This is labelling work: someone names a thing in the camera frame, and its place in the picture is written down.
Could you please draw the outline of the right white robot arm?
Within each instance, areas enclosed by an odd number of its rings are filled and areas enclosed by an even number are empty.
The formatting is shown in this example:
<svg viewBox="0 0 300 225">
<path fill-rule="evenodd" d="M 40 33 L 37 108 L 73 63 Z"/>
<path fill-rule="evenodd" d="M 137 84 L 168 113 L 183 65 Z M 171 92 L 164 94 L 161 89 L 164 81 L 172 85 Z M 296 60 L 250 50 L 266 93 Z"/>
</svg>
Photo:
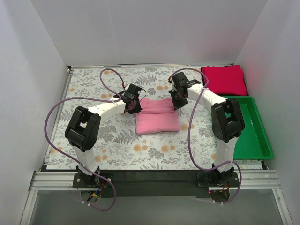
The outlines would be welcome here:
<svg viewBox="0 0 300 225">
<path fill-rule="evenodd" d="M 207 88 L 206 84 L 193 79 L 189 80 L 183 70 L 174 72 L 168 79 L 172 84 L 169 92 L 175 110 L 184 107 L 188 100 L 202 105 L 211 113 L 211 127 L 217 139 L 216 158 L 210 169 L 196 167 L 200 170 L 196 176 L 198 183 L 203 185 L 223 186 L 235 179 L 234 150 L 238 138 L 245 128 L 239 102 L 235 98 L 227 99 Z"/>
</svg>

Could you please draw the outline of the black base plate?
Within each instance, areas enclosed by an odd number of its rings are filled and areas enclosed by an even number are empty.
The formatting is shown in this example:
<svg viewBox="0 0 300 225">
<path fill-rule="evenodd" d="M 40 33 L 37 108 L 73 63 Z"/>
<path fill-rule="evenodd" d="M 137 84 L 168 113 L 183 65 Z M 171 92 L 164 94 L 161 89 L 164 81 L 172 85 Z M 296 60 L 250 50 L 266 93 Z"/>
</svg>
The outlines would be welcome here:
<svg viewBox="0 0 300 225">
<path fill-rule="evenodd" d="M 195 196 L 208 198 L 209 188 L 225 191 L 239 185 L 239 177 L 225 185 L 203 185 L 196 176 L 200 170 L 101 170 L 105 178 L 95 187 L 87 186 L 78 173 L 74 175 L 73 187 L 93 190 L 102 187 L 102 197 L 150 197 L 150 196 Z"/>
</svg>

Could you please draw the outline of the green plastic tray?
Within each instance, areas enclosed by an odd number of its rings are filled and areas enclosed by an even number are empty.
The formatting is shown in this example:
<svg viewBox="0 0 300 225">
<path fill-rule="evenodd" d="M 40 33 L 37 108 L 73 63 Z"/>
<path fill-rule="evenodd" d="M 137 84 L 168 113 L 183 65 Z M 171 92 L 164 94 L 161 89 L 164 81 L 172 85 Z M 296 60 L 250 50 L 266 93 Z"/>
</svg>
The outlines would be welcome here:
<svg viewBox="0 0 300 225">
<path fill-rule="evenodd" d="M 235 145 L 235 160 L 273 159 L 273 151 L 264 129 L 255 100 L 251 96 L 227 96 L 235 98 L 240 104 L 245 129 Z"/>
</svg>

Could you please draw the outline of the folded red t shirt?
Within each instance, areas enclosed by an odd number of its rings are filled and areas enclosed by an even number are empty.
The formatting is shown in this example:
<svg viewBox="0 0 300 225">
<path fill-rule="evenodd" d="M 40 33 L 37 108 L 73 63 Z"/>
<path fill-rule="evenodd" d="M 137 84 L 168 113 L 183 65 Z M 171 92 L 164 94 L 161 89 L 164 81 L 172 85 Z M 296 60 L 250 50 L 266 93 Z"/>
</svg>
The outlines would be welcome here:
<svg viewBox="0 0 300 225">
<path fill-rule="evenodd" d="M 248 91 L 244 81 L 244 74 L 239 65 L 224 67 L 203 67 L 201 72 L 206 88 L 218 95 L 247 96 Z"/>
</svg>

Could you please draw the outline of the floral patterned table mat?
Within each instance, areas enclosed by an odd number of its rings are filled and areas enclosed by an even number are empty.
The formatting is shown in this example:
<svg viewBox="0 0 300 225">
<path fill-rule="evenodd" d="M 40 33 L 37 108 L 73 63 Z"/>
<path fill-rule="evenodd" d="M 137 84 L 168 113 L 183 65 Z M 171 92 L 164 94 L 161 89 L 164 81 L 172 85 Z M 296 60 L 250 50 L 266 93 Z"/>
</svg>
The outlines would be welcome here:
<svg viewBox="0 0 300 225">
<path fill-rule="evenodd" d="M 90 107 L 120 92 L 121 82 L 142 87 L 142 99 L 168 98 L 168 77 L 173 67 L 76 68 L 71 73 L 57 128 L 49 151 L 48 170 L 73 170 L 76 153 L 64 133 L 78 106 Z M 211 168 L 216 158 L 217 139 L 211 129 L 211 114 L 194 101 L 178 110 L 180 131 L 150 135 L 136 133 L 136 116 L 119 114 L 99 128 L 94 146 L 95 160 L 102 170 L 185 170 Z"/>
</svg>

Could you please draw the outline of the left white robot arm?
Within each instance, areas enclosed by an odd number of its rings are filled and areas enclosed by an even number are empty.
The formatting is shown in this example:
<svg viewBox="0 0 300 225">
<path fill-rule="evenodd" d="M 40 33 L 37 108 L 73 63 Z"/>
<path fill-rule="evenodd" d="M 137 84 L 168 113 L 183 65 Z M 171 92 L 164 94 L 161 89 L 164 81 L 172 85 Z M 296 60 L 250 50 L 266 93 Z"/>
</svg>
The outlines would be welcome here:
<svg viewBox="0 0 300 225">
<path fill-rule="evenodd" d="M 98 139 L 100 123 L 122 113 L 139 113 L 142 108 L 139 95 L 143 89 L 135 84 L 130 84 L 122 92 L 114 95 L 99 105 L 75 109 L 65 131 L 65 137 L 73 146 L 79 160 L 76 170 L 88 187 L 99 184 L 99 166 L 95 160 L 93 147 Z"/>
</svg>

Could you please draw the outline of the pink t shirt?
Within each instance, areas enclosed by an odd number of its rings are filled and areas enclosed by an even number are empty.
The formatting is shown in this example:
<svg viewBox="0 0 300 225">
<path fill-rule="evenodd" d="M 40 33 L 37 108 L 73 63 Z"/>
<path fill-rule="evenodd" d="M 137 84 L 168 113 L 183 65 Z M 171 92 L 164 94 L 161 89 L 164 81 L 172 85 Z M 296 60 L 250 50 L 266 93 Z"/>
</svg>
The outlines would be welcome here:
<svg viewBox="0 0 300 225">
<path fill-rule="evenodd" d="M 144 98 L 141 107 L 142 110 L 136 114 L 138 135 L 180 131 L 178 114 L 170 97 L 162 100 Z"/>
</svg>

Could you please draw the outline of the aluminium frame rail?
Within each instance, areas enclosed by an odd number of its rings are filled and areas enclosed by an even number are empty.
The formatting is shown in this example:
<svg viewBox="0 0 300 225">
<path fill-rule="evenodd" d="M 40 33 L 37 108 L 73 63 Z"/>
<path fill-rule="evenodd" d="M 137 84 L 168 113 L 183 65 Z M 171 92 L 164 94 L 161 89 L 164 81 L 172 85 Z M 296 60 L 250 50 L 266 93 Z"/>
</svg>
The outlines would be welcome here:
<svg viewBox="0 0 300 225">
<path fill-rule="evenodd" d="M 236 172 L 223 185 L 197 170 L 104 170 L 99 199 L 74 171 L 35 172 L 22 225 L 290 225 L 274 170 Z"/>
</svg>

